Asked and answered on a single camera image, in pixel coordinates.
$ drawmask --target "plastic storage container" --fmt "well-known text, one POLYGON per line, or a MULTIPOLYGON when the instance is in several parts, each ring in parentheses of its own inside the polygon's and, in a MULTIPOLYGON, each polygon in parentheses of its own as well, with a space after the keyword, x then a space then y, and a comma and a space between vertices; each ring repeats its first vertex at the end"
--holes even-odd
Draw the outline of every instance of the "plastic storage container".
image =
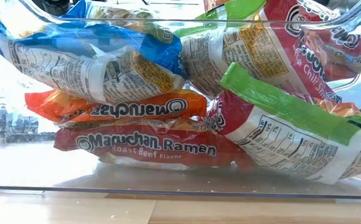
MULTIPOLYGON (((199 10, 203 9, 202 5, 195 8, 197 12, 195 14, 200 14, 199 10)), ((66 24, 81 24, 86 27, 86 25, 92 26, 92 23, 109 23, 121 27, 125 23, 143 23, 145 27, 166 27, 166 31, 176 34, 179 29, 190 27, 216 27, 216 29, 259 27, 271 30, 288 27, 291 30, 314 30, 319 35, 326 35, 330 28, 343 27, 350 35, 359 34, 361 38, 361 1, 349 12, 326 22, 195 20, 184 19, 186 15, 168 18, 168 14, 166 11, 165 19, 71 19, 50 16, 35 6, 31 0, 11 0, 0 1, 0 29, 6 30, 5 35, 12 40, 20 40, 19 43, 24 44, 26 42, 21 42, 22 38, 39 32, 48 32, 51 27, 56 27, 57 30, 53 31, 53 35, 56 35, 54 41, 49 36, 37 35, 26 43, 28 48, 25 50, 30 48, 52 50, 46 45, 54 42, 53 45, 59 46, 63 52, 74 53, 77 44, 93 43, 89 47, 97 54, 104 54, 96 48, 100 48, 102 42, 106 42, 108 38, 115 44, 120 43, 124 46, 140 45, 139 38, 144 37, 138 37, 135 33, 134 35, 91 33, 82 28, 79 33, 72 36, 72 33, 66 33, 66 24), (63 30, 60 30, 57 24, 61 24, 63 30)), ((279 42, 290 41, 289 37, 278 38, 279 42)), ((361 55, 361 49, 356 49, 358 49, 356 54, 361 55)), ((358 72, 356 77, 344 77, 327 84, 343 102, 354 102, 361 112, 361 72, 358 72)), ((53 122, 28 110, 24 96, 25 93, 51 89, 48 85, 21 73, 0 52, 0 189, 121 194, 361 198, 361 174, 340 179, 335 184, 323 184, 279 174, 259 166, 239 170, 234 163, 231 163, 223 167, 193 167, 192 170, 185 171, 143 169, 99 162, 95 155, 81 149, 59 151, 53 147, 55 133, 59 128, 53 122)))

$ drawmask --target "yellow label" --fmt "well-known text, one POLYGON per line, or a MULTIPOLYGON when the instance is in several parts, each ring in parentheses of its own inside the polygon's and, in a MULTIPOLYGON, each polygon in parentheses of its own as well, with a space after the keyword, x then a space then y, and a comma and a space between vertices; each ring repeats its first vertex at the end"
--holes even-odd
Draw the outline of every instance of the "yellow label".
MULTIPOLYGON (((260 20, 259 15, 251 19, 260 20)), ((265 78, 277 77, 288 73, 279 52, 262 24, 252 24, 240 29, 243 39, 255 66, 265 78)))
POLYGON ((132 64, 135 70, 138 71, 146 81, 157 85, 162 93, 171 91, 174 88, 175 78, 172 78, 137 51, 133 52, 132 64))

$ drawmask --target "ramen package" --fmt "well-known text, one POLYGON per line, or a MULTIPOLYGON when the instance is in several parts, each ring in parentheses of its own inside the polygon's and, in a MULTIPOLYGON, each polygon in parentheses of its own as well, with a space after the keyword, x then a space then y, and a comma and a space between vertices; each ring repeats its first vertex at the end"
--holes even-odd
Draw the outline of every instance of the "ramen package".
MULTIPOLYGON (((298 0, 299 16, 305 21, 328 21, 339 14, 312 0, 298 0)), ((356 77, 361 72, 361 34, 356 26, 361 12, 347 22, 326 29, 303 27, 305 38, 310 42, 326 70, 327 81, 356 77)))
POLYGON ((89 22, 89 24, 109 23, 113 26, 125 27, 147 34, 164 43, 171 43, 173 34, 165 27, 161 27, 151 21, 110 21, 108 19, 158 19, 158 16, 148 6, 143 8, 134 5, 122 6, 108 2, 96 2, 81 0, 70 11, 63 15, 66 18, 101 19, 101 21, 89 22))
POLYGON ((1 37, 0 50, 23 74, 56 90, 100 103, 139 101, 181 89, 185 83, 185 77, 148 60, 129 45, 86 57, 29 47, 1 37))
POLYGON ((120 119, 92 128, 63 128, 56 134, 54 147, 84 149, 102 162, 153 169, 226 167, 240 156, 244 167, 251 165, 234 143, 189 119, 120 119))
POLYGON ((152 98, 103 105, 68 95, 59 90, 26 93, 27 108, 59 126, 82 121, 109 121, 121 118, 167 119, 204 117, 207 100, 192 90, 177 90, 152 98))
POLYGON ((23 74, 56 90, 114 104, 182 88, 187 79, 182 44, 168 35, 162 42, 111 24, 57 19, 17 38, 0 21, 0 54, 23 74))
MULTIPOLYGON (((242 7, 237 4, 247 2, 226 2, 204 17, 239 19, 240 14, 235 12, 242 7)), ((272 0, 252 14, 245 14, 244 19, 298 21, 298 10, 296 1, 272 0)), ((180 32, 184 46, 182 56, 191 83, 211 99, 222 90, 220 79, 228 66, 238 62, 255 78, 280 89, 336 103, 341 101, 326 85, 324 67, 311 46, 298 46, 301 49, 296 54, 300 30, 295 24, 228 23, 214 29, 208 25, 203 28, 195 28, 200 32, 189 30, 191 35, 180 32)))
POLYGON ((325 184, 361 174, 361 116, 330 114, 254 79, 236 63, 221 84, 228 90, 207 120, 258 166, 325 184))

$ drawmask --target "green ramen package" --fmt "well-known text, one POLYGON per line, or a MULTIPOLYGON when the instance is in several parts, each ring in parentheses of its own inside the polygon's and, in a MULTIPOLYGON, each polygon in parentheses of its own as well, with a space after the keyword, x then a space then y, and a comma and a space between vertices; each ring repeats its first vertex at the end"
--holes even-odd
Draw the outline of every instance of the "green ramen package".
POLYGON ((361 116, 330 114, 231 64, 207 120, 258 166, 334 184, 361 174, 361 116))

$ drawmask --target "green package seal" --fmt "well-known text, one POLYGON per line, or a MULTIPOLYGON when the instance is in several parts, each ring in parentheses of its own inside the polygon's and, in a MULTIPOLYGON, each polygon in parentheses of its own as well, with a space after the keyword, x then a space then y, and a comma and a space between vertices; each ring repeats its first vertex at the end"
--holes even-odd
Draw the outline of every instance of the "green package seal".
MULTIPOLYGON (((201 14, 196 19, 205 20, 246 20, 256 13, 263 5, 265 0, 234 0, 225 2, 223 5, 216 7, 208 12, 201 14)), ((226 27, 241 27, 248 23, 231 23, 227 22, 226 27)), ((176 31, 178 37, 185 37, 192 34, 198 34, 207 30, 213 30, 224 24, 224 22, 204 22, 202 26, 183 28, 176 31)))
POLYGON ((243 100, 264 111, 292 123, 295 127, 309 131, 345 146, 361 128, 349 123, 361 124, 361 117, 341 118, 330 114, 280 89, 256 80, 237 63, 232 63, 222 77, 221 86, 232 91, 243 100))

